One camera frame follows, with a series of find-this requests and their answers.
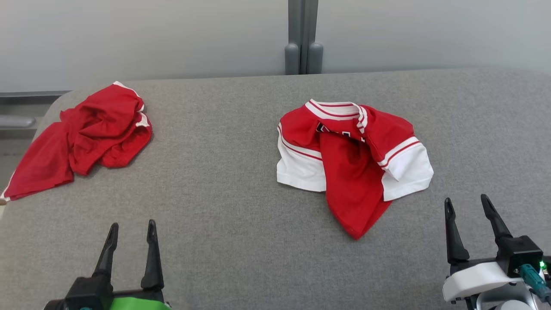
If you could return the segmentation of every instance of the gray fabric surface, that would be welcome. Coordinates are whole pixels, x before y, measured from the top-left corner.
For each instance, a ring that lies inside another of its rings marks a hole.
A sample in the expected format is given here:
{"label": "gray fabric surface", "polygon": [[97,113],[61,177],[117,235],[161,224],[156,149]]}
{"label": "gray fabric surface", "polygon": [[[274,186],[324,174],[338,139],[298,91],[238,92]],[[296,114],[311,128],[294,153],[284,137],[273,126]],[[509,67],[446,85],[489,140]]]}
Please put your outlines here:
{"label": "gray fabric surface", "polygon": [[[145,101],[151,143],[127,168],[95,168],[7,206],[0,309],[62,298],[91,274],[115,221],[115,289],[139,287],[153,218],[175,309],[451,308],[441,293],[447,196],[471,257],[496,251],[481,193],[514,235],[551,253],[549,76],[485,68],[125,85]],[[41,130],[100,88],[61,97]],[[429,189],[395,201],[360,241],[323,194],[276,182],[278,120],[310,98],[404,117],[428,149]]]}

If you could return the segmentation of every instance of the red jersey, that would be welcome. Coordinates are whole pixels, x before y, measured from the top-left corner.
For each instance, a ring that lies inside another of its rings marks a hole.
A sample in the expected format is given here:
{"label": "red jersey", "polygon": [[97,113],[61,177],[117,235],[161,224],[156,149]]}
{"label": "red jersey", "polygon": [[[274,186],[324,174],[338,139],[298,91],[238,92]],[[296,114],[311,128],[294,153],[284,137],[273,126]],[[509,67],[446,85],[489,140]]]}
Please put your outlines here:
{"label": "red jersey", "polygon": [[310,100],[278,126],[277,181],[325,191],[329,209],[359,239],[393,199],[426,189],[426,148],[405,119],[351,102]]}
{"label": "red jersey", "polygon": [[32,142],[0,199],[15,200],[70,183],[73,173],[88,175],[95,163],[126,166],[152,135],[143,109],[133,89],[115,82],[62,111],[61,121]]}

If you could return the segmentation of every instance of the crumpled red cloth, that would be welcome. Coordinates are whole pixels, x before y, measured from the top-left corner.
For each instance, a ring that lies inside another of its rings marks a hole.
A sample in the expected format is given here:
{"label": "crumpled red cloth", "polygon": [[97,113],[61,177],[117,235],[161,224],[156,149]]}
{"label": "crumpled red cloth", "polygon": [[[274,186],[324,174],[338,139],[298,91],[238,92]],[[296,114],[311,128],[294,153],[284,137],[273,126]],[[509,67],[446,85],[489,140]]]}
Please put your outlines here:
{"label": "crumpled red cloth", "polygon": [[119,82],[60,113],[31,144],[0,199],[15,200],[88,175],[95,163],[128,165],[151,139],[144,103]]}

